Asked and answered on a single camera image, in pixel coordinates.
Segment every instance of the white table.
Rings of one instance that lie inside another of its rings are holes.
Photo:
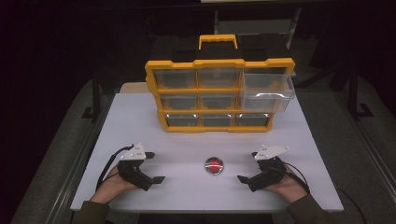
[[[143,143],[156,153],[140,169],[150,177],[164,175],[161,185],[148,191],[132,190],[121,195],[111,209],[136,213],[274,213],[288,205],[272,192],[251,192],[236,177],[252,177],[260,170],[251,152],[267,146],[289,146],[280,155],[304,174],[312,195],[323,209],[342,211],[304,114],[295,98],[286,112],[277,113],[268,133],[166,133],[157,120],[157,107],[150,93],[119,93],[108,112],[72,210],[79,210],[95,190],[98,176],[118,149]],[[220,175],[205,171],[205,161],[219,157],[224,162]]]

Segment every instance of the black cable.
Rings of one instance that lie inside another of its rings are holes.
[[[295,167],[295,166],[293,166],[293,165],[291,165],[290,163],[287,163],[287,162],[283,162],[283,163],[285,163],[288,166],[291,166],[292,168],[294,168],[294,170],[296,170],[301,175],[301,177],[303,178],[305,184],[308,185],[308,182],[306,181],[305,176],[303,175],[303,173],[301,173],[301,171],[299,169],[297,169],[297,167]]]
[[[289,172],[284,172],[284,171],[278,170],[278,169],[276,169],[276,168],[274,168],[274,167],[266,167],[266,168],[269,169],[269,170],[277,171],[277,172],[279,172],[279,173],[281,173],[281,174],[283,174],[283,175],[288,175],[289,177],[291,177],[291,178],[293,178],[295,181],[297,181],[297,183],[298,183],[299,185],[301,185],[301,187],[303,187],[303,189],[305,189],[305,191],[306,191],[308,194],[311,192],[311,191],[309,190],[308,185],[307,185],[302,179],[300,179],[300,177],[298,177],[297,175],[292,174],[292,173],[289,173]]]
[[[117,155],[118,155],[120,152],[122,152],[123,150],[129,150],[129,149],[131,149],[131,148],[133,148],[133,147],[134,147],[134,145],[131,145],[130,147],[123,147],[123,148],[119,149],[116,153],[114,153],[114,154],[110,157],[110,159],[108,160],[108,162],[107,162],[105,168],[103,169],[102,173],[100,174],[100,176],[99,176],[99,178],[98,178],[98,182],[96,183],[96,190],[95,190],[95,191],[97,191],[97,190],[99,189],[99,187],[102,185],[103,181],[105,181],[105,180],[103,180],[103,178],[105,177],[105,174],[107,173],[108,168],[110,168],[110,165],[111,165],[111,164],[113,163],[113,161],[116,159]]]
[[[361,220],[363,221],[364,224],[367,224],[366,217],[364,216],[363,212],[361,211],[361,208],[358,206],[355,200],[353,200],[343,189],[341,189],[341,187],[337,186],[337,188],[353,203],[353,205],[356,207],[359,214],[361,215]]]
[[[104,180],[102,181],[102,183],[105,182],[105,181],[107,181],[109,178],[111,178],[111,177],[113,177],[113,176],[115,176],[115,175],[117,175],[117,174],[118,174],[118,173],[115,173],[114,175],[111,175],[111,176],[106,177],[106,179],[104,179]]]

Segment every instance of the round button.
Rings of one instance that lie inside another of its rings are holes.
[[[217,157],[211,157],[206,160],[205,169],[208,173],[212,175],[218,175],[223,171],[224,163],[221,159]]]

